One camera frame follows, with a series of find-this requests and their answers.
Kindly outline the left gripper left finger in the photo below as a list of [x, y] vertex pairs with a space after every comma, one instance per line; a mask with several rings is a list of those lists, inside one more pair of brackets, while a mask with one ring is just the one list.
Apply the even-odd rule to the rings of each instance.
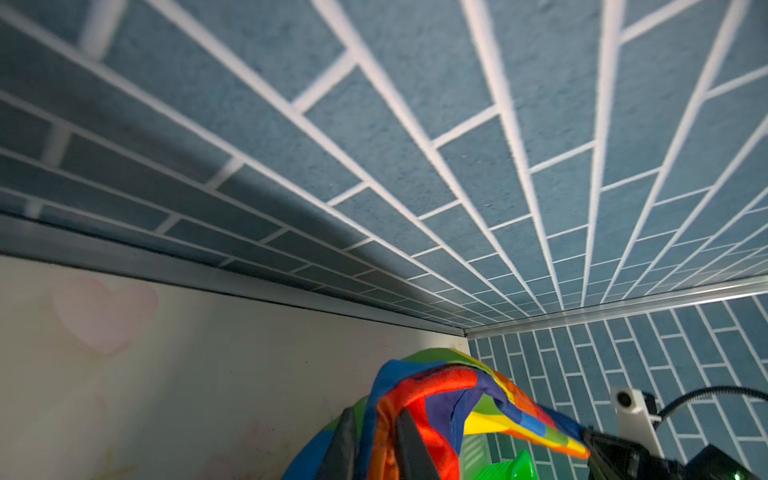
[[351, 480], [357, 456], [357, 425], [354, 410], [346, 408], [336, 425], [316, 480]]

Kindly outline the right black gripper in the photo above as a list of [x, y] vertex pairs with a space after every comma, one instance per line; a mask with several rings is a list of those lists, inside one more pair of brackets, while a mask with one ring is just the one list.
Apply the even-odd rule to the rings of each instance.
[[590, 452], [590, 479], [759, 479], [714, 445], [707, 445], [687, 464], [682, 464], [677, 460], [654, 456], [639, 443], [593, 429], [584, 430], [582, 438]]

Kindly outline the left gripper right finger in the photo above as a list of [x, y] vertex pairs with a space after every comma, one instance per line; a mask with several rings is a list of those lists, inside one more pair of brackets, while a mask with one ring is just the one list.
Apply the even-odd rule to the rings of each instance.
[[408, 409], [395, 419], [395, 455], [404, 480], [439, 480], [438, 470]]

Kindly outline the colourful patterned shorts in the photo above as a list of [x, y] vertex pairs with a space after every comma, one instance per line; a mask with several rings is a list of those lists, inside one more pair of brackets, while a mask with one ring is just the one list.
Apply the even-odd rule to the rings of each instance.
[[[590, 456], [577, 421], [535, 403], [510, 379], [454, 349], [388, 361], [370, 393], [349, 408], [357, 425], [352, 479], [401, 479], [395, 419], [403, 409], [415, 420], [440, 479], [459, 478], [463, 440], [471, 435], [500, 433], [574, 458]], [[284, 478], [315, 479], [340, 416], [306, 444]]]

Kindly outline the green plastic basket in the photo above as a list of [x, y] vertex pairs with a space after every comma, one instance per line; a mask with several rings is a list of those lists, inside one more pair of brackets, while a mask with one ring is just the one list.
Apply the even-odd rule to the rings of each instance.
[[528, 451], [522, 451], [514, 460], [492, 463], [483, 467], [475, 480], [538, 480], [535, 462]]

